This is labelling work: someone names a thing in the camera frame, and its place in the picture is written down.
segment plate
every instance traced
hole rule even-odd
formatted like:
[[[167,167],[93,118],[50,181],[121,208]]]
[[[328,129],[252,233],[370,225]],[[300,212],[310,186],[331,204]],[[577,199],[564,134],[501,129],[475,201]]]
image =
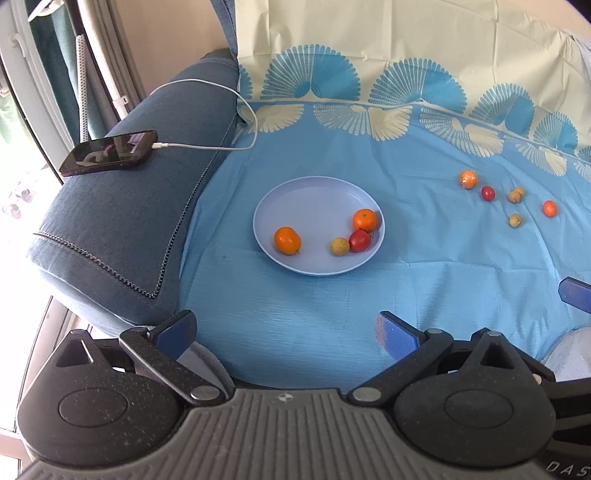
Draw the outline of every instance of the plate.
[[[371,245],[364,252],[332,255],[330,241],[338,236],[349,238],[351,217],[362,208],[372,209],[380,218]],[[285,255],[275,248],[273,236],[282,226],[292,227],[300,236],[299,254]],[[316,276],[338,275],[363,265],[379,250],[385,233],[375,200],[358,186],[332,177],[302,177],[278,185],[259,202],[252,228],[271,259],[294,272]]]

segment smartphone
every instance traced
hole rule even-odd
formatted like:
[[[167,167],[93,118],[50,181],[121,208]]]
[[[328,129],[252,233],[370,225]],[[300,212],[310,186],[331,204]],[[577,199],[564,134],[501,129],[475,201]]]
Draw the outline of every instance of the smartphone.
[[[81,143],[62,162],[60,173],[64,177],[71,177],[95,171],[136,167],[148,160],[157,138],[155,130],[146,130]]]

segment cherry tomato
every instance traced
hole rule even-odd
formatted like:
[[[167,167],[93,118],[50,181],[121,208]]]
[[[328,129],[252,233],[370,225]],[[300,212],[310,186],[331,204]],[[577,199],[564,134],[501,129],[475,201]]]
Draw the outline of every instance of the cherry tomato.
[[[480,191],[480,195],[482,195],[482,198],[485,201],[492,202],[496,196],[495,189],[493,187],[489,187],[487,185],[485,187],[482,187],[482,190]]]
[[[371,235],[365,230],[356,230],[349,237],[352,252],[363,252],[371,245]]]
[[[546,200],[544,202],[544,215],[546,217],[553,217],[556,216],[558,213],[558,207],[552,200]]]

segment sofa armrest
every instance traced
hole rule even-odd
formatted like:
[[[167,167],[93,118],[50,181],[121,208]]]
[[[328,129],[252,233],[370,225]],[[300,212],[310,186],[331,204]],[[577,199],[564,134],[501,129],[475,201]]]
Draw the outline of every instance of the sofa armrest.
[[[175,79],[233,89],[238,65],[218,51]],[[155,92],[109,135],[154,129],[158,140],[229,146],[236,96],[185,82]],[[68,308],[106,333],[157,325],[176,310],[180,258],[196,199],[226,152],[163,148],[143,165],[70,177],[28,257]]]

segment orange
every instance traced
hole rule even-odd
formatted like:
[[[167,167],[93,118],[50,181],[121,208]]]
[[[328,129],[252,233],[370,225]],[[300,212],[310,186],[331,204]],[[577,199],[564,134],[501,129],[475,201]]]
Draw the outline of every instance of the orange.
[[[295,255],[300,251],[301,238],[290,226],[282,226],[275,232],[275,247],[285,255]]]
[[[460,185],[466,190],[473,189],[478,184],[478,175],[474,170],[464,170],[460,173]]]
[[[353,230],[373,232],[378,227],[378,216],[373,210],[362,208],[355,212],[351,223]]]

